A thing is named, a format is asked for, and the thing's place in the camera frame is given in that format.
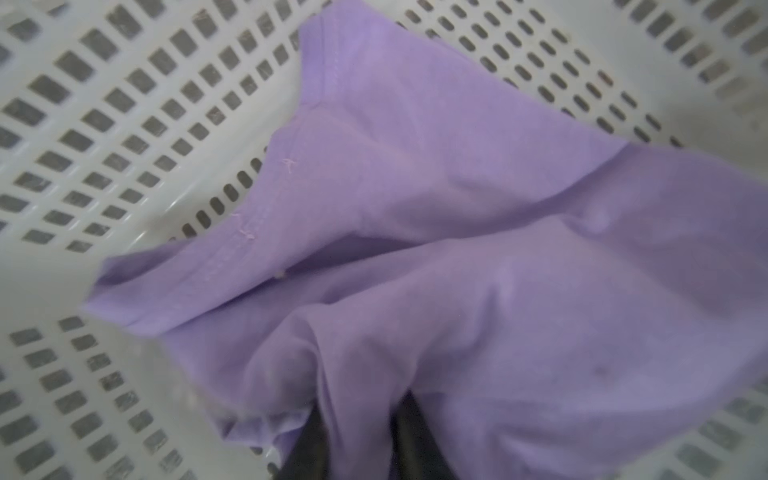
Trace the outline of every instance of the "t-shirt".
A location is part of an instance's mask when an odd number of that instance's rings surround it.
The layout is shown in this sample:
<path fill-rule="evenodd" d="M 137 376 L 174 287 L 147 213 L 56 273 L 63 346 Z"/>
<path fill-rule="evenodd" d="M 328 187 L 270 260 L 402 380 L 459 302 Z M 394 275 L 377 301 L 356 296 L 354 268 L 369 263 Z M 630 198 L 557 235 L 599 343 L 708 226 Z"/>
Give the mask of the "t-shirt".
<path fill-rule="evenodd" d="M 595 478 L 768 365 L 768 192 L 579 124 L 358 0 L 300 31 L 248 198 L 109 260 L 86 309 L 160 337 L 258 444 L 319 403 L 332 477 L 384 480 L 412 390 L 459 478 Z"/>

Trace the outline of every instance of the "purple fabric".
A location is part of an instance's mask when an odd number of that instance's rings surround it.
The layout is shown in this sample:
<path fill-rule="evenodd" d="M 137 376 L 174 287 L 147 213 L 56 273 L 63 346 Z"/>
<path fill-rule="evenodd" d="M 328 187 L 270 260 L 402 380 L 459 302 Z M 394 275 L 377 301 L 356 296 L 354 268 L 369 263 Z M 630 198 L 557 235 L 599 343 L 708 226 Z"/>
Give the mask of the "purple fabric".
<path fill-rule="evenodd" d="M 317 398 L 333 477 L 383 480 L 412 389 L 460 478 L 593 478 L 765 373 L 762 186 L 585 127 L 357 0 L 301 45 L 301 105 L 237 212 L 110 260 L 86 304 L 248 412 L 232 438 Z"/>

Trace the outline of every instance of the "white plastic surface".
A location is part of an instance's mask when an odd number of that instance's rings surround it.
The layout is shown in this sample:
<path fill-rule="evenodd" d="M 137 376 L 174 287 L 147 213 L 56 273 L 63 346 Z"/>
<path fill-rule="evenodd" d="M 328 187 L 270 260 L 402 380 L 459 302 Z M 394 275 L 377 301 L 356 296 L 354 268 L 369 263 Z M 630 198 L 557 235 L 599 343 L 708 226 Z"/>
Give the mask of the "white plastic surface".
<path fill-rule="evenodd" d="M 375 3 L 580 121 L 768 177 L 760 0 Z M 253 186 L 298 98 L 296 29 L 321 8 L 0 2 L 0 478 L 268 478 L 271 457 L 174 399 L 155 349 L 70 318 L 105 256 L 202 233 Z M 766 409 L 764 383 L 621 477 L 765 478 Z"/>

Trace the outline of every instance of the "white plastic basket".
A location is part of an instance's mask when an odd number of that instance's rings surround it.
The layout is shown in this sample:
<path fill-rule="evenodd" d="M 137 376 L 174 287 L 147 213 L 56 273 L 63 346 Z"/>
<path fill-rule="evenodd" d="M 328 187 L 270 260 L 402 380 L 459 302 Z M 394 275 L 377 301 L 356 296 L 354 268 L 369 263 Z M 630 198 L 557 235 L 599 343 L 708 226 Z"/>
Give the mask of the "white plastic basket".
<path fill-rule="evenodd" d="M 269 476 L 170 398 L 156 351 L 76 312 L 106 255 L 202 233 L 251 188 L 322 1 L 0 2 L 0 477 Z M 581 121 L 768 177 L 761 0 L 375 3 Z M 621 477 L 765 478 L 766 409 L 768 382 Z"/>

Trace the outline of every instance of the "clothing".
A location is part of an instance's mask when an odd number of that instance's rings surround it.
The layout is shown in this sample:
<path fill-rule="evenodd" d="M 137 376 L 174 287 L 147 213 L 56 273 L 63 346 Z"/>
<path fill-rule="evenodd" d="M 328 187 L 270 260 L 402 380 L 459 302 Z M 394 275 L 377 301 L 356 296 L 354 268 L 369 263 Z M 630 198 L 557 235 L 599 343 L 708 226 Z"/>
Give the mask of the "clothing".
<path fill-rule="evenodd" d="M 315 399 L 334 478 L 387 478 L 408 389 L 464 480 L 595 478 L 768 365 L 768 191 L 525 97 L 358 0 L 237 213 L 107 262 L 85 308 L 159 336 L 269 442 Z"/>

